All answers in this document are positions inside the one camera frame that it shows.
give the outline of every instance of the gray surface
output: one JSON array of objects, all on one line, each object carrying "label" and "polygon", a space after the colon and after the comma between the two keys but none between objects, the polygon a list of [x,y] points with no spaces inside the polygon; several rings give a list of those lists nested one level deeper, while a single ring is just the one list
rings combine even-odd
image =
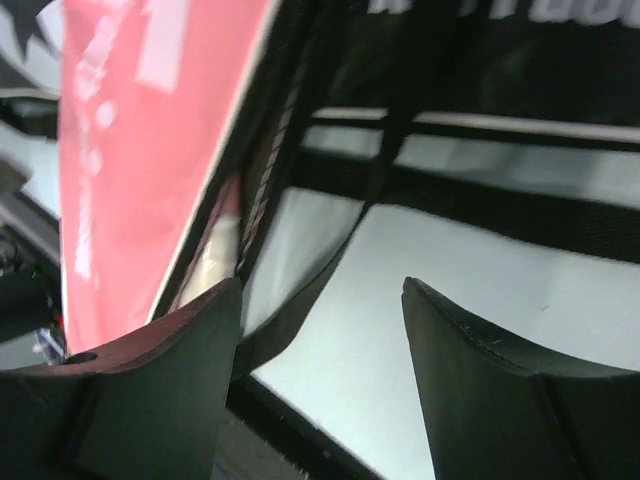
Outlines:
[{"label": "gray surface", "polygon": [[36,338],[33,333],[11,342],[0,343],[0,370],[27,367],[44,363],[41,353],[34,353]]}]

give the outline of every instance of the curved black piece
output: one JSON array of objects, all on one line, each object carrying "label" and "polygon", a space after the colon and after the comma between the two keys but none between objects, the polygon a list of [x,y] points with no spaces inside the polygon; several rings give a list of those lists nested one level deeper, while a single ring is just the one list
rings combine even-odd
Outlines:
[{"label": "curved black piece", "polygon": [[0,157],[0,194],[13,193],[20,190],[29,180],[29,174],[16,162]]},{"label": "curved black piece", "polygon": [[240,308],[227,280],[65,365],[0,372],[0,477],[209,480]]},{"label": "curved black piece", "polygon": [[546,349],[419,280],[402,297],[438,480],[640,478],[640,375]]},{"label": "curved black piece", "polygon": [[47,328],[53,320],[42,282],[29,269],[0,276],[0,343]]}]

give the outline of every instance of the black strap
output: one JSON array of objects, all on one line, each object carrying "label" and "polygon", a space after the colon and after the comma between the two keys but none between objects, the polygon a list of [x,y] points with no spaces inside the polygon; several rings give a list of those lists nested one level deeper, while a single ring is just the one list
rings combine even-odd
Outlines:
[{"label": "black strap", "polygon": [[397,66],[390,79],[389,112],[384,119],[380,152],[368,164],[365,203],[355,226],[329,264],[295,294],[236,350],[233,378],[251,373],[273,359],[293,341],[316,300],[329,282],[367,212],[381,196],[387,174],[397,158],[418,112],[418,98],[433,90],[437,74],[458,21],[462,0],[415,0],[405,13],[398,38]]},{"label": "black strap", "polygon": [[[363,199],[366,161],[303,150],[295,187]],[[336,177],[343,179],[336,182]],[[378,203],[399,205],[534,245],[640,264],[640,210],[450,178],[403,166]]]},{"label": "black strap", "polygon": [[[312,124],[318,127],[358,128],[363,130],[379,130],[381,119],[357,118],[356,115],[335,117],[317,117]],[[497,130],[480,125],[450,125],[444,123],[426,123],[414,119],[411,133],[416,135],[432,135],[439,137],[461,138],[465,140],[486,140],[490,142],[515,143],[518,145],[542,145],[545,147],[563,147],[583,150],[612,150],[619,152],[640,152],[640,141],[570,137],[562,131],[549,133],[532,133],[526,131]]]}]

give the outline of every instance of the white stripe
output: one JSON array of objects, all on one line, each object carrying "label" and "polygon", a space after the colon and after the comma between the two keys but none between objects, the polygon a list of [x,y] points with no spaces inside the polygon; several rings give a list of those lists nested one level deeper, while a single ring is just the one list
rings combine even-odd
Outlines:
[{"label": "white stripe", "polygon": [[552,122],[525,118],[477,115],[473,113],[425,112],[416,117],[419,123],[451,125],[508,132],[552,135],[590,140],[640,143],[640,128]]},{"label": "white stripe", "polygon": [[0,98],[18,97],[58,100],[60,98],[60,92],[39,90],[37,88],[0,88]]},{"label": "white stripe", "polygon": [[[384,108],[331,107],[318,110],[313,118],[323,120],[381,120],[386,115]],[[555,122],[528,118],[501,117],[474,113],[424,112],[416,119],[418,123],[479,128],[485,130],[550,135],[585,140],[603,140],[640,143],[640,128],[592,125],[587,123]]]}]

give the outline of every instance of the red sign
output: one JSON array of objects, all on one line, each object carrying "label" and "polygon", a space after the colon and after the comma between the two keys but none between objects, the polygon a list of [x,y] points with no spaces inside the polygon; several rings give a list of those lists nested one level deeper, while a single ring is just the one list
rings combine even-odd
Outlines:
[{"label": "red sign", "polygon": [[149,320],[275,0],[66,0],[60,107],[72,352]]}]

